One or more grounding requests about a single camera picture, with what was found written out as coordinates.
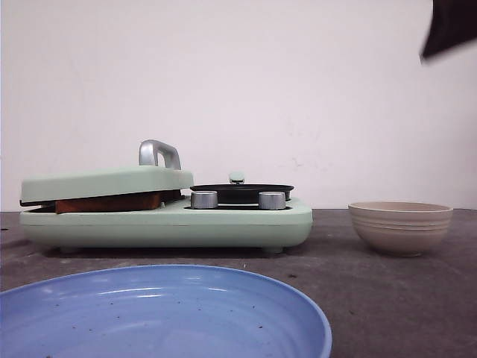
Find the black object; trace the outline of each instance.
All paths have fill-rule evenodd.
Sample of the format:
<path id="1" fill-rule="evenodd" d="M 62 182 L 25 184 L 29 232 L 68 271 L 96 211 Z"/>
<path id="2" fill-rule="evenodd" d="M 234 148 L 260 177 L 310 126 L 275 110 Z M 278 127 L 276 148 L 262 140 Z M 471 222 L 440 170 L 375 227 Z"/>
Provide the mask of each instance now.
<path id="1" fill-rule="evenodd" d="M 259 192 L 284 192 L 290 200 L 291 185 L 277 184 L 207 184 L 191 186 L 195 192 L 214 190 L 219 204 L 258 204 Z"/>
<path id="2" fill-rule="evenodd" d="M 477 38 L 476 0 L 434 0 L 424 60 Z"/>

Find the silver knob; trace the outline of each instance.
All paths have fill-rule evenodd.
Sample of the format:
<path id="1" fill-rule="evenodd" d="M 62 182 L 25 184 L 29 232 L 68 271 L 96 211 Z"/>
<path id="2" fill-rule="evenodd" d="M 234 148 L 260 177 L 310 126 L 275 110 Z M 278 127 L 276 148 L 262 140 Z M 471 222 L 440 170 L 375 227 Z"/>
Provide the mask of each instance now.
<path id="1" fill-rule="evenodd" d="M 260 192 L 259 208 L 262 210 L 282 210 L 286 208 L 284 192 Z"/>
<path id="2" fill-rule="evenodd" d="M 192 209 L 214 209 L 218 206 L 217 192 L 192 192 Z"/>

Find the frying pan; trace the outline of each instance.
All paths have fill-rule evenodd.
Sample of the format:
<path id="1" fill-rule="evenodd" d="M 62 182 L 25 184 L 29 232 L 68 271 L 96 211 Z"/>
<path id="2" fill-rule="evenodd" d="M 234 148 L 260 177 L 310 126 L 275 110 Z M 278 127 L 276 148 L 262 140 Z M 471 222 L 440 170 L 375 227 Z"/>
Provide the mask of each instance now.
<path id="1" fill-rule="evenodd" d="M 290 200 L 291 185 L 277 184 L 207 184 L 191 186 L 191 190 L 217 192 L 219 204 L 258 204 L 259 192 L 284 192 Z"/>

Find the gray table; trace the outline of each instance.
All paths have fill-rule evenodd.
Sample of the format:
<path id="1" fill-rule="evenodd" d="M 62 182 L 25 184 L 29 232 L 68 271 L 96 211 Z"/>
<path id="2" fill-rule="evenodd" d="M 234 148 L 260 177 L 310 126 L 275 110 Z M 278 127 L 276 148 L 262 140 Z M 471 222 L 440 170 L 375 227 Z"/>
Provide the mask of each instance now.
<path id="1" fill-rule="evenodd" d="M 113 267 L 197 263 L 264 274 L 326 313 L 333 357 L 477 357 L 477 211 L 456 210 L 448 237 L 414 258 L 377 254 L 346 210 L 315 210 L 310 237 L 283 254 L 259 249 L 83 249 L 30 243 L 18 213 L 1 215 L 1 289 Z"/>

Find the dark fabric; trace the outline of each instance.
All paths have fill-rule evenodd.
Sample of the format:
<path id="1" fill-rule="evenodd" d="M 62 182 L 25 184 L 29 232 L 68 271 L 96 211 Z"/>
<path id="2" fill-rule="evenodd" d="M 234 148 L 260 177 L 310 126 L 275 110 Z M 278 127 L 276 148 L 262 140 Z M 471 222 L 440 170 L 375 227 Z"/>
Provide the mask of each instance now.
<path id="1" fill-rule="evenodd" d="M 424 60 L 477 38 L 477 0 L 434 0 Z"/>

